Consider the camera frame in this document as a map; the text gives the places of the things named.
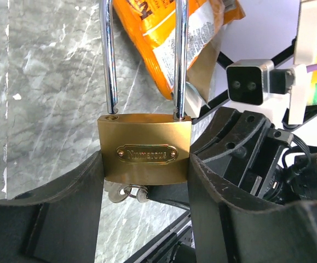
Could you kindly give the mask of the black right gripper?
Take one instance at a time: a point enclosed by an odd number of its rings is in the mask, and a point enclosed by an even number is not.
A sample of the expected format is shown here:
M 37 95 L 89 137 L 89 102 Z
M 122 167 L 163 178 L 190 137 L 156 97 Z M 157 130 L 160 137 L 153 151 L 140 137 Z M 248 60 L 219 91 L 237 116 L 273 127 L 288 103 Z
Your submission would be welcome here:
M 221 107 L 191 146 L 191 153 L 242 190 L 270 197 L 280 188 L 278 160 L 293 137 L 261 113 Z M 149 186 L 147 198 L 190 211 L 187 184 Z

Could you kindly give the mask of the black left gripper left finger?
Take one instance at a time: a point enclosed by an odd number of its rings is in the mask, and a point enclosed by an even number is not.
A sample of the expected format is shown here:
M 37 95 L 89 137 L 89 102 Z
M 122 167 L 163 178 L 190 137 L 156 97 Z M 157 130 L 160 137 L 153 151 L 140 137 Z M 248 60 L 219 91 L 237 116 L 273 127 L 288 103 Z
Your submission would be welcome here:
M 0 262 L 94 262 L 103 193 L 100 152 L 70 172 L 0 200 Z

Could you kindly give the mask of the small keys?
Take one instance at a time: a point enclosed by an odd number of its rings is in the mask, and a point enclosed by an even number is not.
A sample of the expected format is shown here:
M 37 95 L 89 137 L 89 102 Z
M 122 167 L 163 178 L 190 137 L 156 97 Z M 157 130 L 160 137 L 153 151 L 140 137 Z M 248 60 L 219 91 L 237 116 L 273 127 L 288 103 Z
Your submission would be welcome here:
M 115 182 L 104 182 L 104 191 L 112 203 L 121 203 L 127 198 L 136 199 L 139 203 L 148 202 L 148 188 L 140 185 L 126 185 Z

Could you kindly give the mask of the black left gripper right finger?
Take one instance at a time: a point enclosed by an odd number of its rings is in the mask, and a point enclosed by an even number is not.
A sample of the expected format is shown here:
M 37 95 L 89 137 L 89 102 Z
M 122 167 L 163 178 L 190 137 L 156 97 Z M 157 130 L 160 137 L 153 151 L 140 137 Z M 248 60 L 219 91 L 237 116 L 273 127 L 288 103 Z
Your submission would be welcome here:
M 197 262 L 317 262 L 317 201 L 257 198 L 195 155 L 188 195 Z

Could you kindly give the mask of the brass padlock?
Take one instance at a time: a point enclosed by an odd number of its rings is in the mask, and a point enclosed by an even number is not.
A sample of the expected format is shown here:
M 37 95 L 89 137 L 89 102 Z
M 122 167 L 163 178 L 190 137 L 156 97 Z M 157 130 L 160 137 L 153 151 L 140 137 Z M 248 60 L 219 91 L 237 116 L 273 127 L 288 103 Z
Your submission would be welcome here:
M 112 1 L 100 1 L 108 114 L 97 120 L 104 176 L 126 185 L 170 185 L 187 180 L 192 120 L 185 115 L 188 1 L 176 1 L 174 104 L 171 115 L 119 114 Z

